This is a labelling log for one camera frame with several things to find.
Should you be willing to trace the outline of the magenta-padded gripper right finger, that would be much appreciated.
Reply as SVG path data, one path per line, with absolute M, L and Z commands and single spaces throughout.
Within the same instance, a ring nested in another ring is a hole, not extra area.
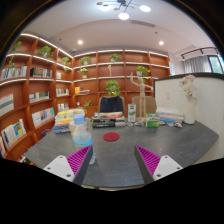
M 170 156 L 159 156 L 139 145 L 135 146 L 134 155 L 145 185 L 182 169 Z

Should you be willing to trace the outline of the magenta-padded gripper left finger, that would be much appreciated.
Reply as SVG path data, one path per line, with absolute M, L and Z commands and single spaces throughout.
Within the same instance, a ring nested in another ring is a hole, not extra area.
M 92 155 L 93 146 L 89 145 L 69 156 L 57 156 L 44 167 L 44 170 L 77 185 L 81 185 Z

